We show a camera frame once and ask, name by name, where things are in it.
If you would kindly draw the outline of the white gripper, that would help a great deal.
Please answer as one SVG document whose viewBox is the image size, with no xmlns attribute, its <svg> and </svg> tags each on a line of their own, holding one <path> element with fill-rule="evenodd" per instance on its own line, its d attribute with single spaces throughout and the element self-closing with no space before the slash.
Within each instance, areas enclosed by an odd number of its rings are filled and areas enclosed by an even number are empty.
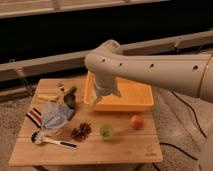
<svg viewBox="0 0 213 171">
<path fill-rule="evenodd" d="M 108 96 L 113 94 L 119 98 L 122 97 L 121 92 L 117 90 L 117 81 L 111 75 L 98 75 L 96 74 L 93 79 L 94 93 L 96 96 L 92 98 L 92 106 L 95 106 L 102 99 L 101 96 Z"/>
</svg>

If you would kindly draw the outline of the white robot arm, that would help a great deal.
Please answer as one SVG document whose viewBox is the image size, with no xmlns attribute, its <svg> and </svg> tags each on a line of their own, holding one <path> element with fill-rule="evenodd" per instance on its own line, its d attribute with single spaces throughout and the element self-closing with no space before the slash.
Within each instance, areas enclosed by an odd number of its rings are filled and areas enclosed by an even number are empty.
<svg viewBox="0 0 213 171">
<path fill-rule="evenodd" d="M 121 96 L 117 77 L 213 103 L 213 56 L 210 54 L 125 56 L 117 41 L 108 40 L 91 50 L 84 63 L 94 74 L 93 103 L 103 96 Z"/>
</svg>

